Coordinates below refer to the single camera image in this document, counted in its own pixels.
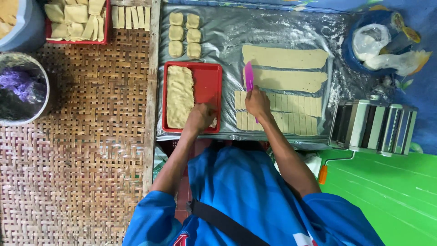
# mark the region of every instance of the blue shirt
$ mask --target blue shirt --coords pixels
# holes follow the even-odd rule
[[[361,210],[328,193],[297,200],[261,151],[225,147],[188,163],[193,198],[220,210],[271,246],[382,246]],[[123,246],[234,246],[196,216],[174,218],[174,198],[152,191],[135,208]]]

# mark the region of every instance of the woven bamboo mat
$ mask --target woven bamboo mat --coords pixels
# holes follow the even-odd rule
[[[107,46],[45,44],[52,112],[0,127],[5,245],[120,245],[142,198],[149,32]]]

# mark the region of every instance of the blue container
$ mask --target blue container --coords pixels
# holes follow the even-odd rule
[[[363,14],[363,16],[352,26],[351,30],[349,31],[349,35],[347,36],[345,42],[343,42],[343,47],[342,47],[343,58],[350,68],[374,76],[384,76],[384,75],[394,74],[397,71],[396,69],[393,68],[385,68],[375,71],[369,70],[365,66],[363,66],[361,61],[358,60],[358,58],[354,54],[354,51],[352,50],[352,37],[354,35],[355,30],[373,23],[380,24],[384,22],[384,20],[387,20],[387,18],[390,18],[391,15],[392,15],[392,11],[385,11],[385,10],[368,11],[365,14]]]
[[[35,0],[19,0],[17,23],[0,39],[0,51],[31,52],[45,43],[44,14]]]

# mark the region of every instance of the silver plastic sheet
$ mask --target silver plastic sheet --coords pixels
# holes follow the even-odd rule
[[[190,60],[186,53],[177,59],[168,54],[169,15],[182,12],[200,16],[202,33],[200,60]],[[297,136],[285,134],[296,148],[318,150],[328,148],[326,145],[332,114],[340,98],[367,98],[372,87],[377,83],[367,75],[350,70],[341,58],[341,44],[347,36],[348,27],[356,19],[348,14],[325,14],[315,12],[289,12],[232,7],[206,7],[193,5],[166,4],[162,12],[159,70],[159,103],[157,140],[178,139],[180,134],[167,133],[162,129],[162,85],[163,66],[167,61],[193,61],[218,63],[223,67],[222,75],[222,111],[221,127],[218,134],[205,134],[204,137],[227,140],[266,140],[266,135],[259,131],[243,131],[236,128],[236,110],[234,91],[244,90],[242,70],[244,67],[243,45],[257,45],[285,49],[323,49],[329,57],[321,69],[328,74],[328,80],[316,93],[301,91],[274,91],[288,95],[305,95],[322,97],[323,117],[318,120],[319,136]]]

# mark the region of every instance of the red container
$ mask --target red container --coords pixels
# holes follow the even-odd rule
[[[194,103],[209,103],[217,107],[217,126],[208,127],[204,133],[220,131],[220,113],[222,110],[222,66],[215,63],[168,61],[164,65],[163,88],[163,130],[166,132],[182,132],[182,129],[169,128],[167,125],[167,68],[169,66],[187,67],[193,73]]]
[[[105,38],[99,42],[99,41],[92,41],[92,40],[83,40],[83,41],[55,41],[55,40],[47,40],[47,43],[53,43],[53,44],[108,44],[109,43],[109,29],[112,28],[112,17],[111,17],[111,1],[106,0],[106,18],[105,18],[105,26],[104,26],[104,33]],[[49,20],[49,18],[45,19],[45,37],[50,38],[52,36],[52,21]]]

